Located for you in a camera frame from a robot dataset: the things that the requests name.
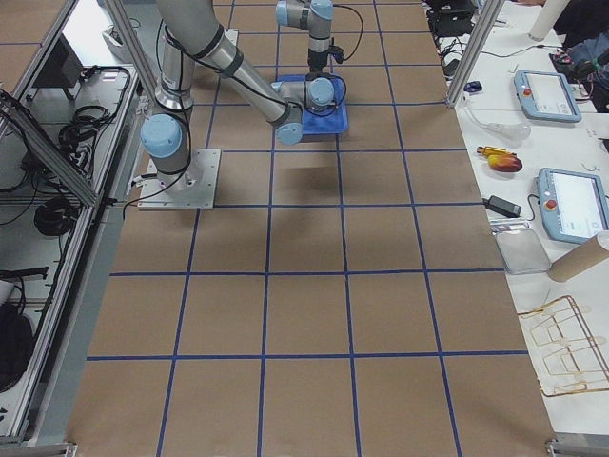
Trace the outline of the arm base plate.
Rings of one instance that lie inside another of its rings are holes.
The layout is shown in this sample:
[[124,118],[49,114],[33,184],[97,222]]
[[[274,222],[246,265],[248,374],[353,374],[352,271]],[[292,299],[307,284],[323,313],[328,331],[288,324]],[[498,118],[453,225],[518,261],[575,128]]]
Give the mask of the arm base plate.
[[158,174],[151,159],[147,174],[154,177],[142,184],[137,207],[142,210],[212,209],[215,202],[220,149],[196,149],[191,153],[187,171],[173,185],[176,177]]

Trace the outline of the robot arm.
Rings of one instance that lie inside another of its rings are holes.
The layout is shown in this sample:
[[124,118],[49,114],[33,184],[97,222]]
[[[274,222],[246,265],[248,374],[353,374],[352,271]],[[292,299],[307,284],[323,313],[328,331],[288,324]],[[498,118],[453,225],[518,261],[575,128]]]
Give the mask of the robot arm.
[[276,4],[275,18],[280,26],[308,32],[309,72],[304,77],[306,82],[329,76],[324,71],[329,57],[339,64],[345,59],[344,50],[335,45],[332,37],[333,17],[334,5],[330,0],[286,0]]
[[154,172],[146,178],[144,204],[175,209],[214,204],[265,204],[277,190],[282,205],[325,205],[338,191],[337,171],[321,155],[280,160],[279,175],[269,152],[228,153],[196,149],[188,136],[196,97],[239,96],[244,104],[222,108],[218,126],[245,141],[252,112],[265,118],[282,146],[299,144],[313,120],[340,105],[333,77],[326,72],[332,51],[334,5],[330,1],[280,1],[276,22],[307,35],[308,72],[295,79],[267,81],[226,34],[210,1],[160,1],[164,54],[154,97],[159,108],[141,128],[141,140]]

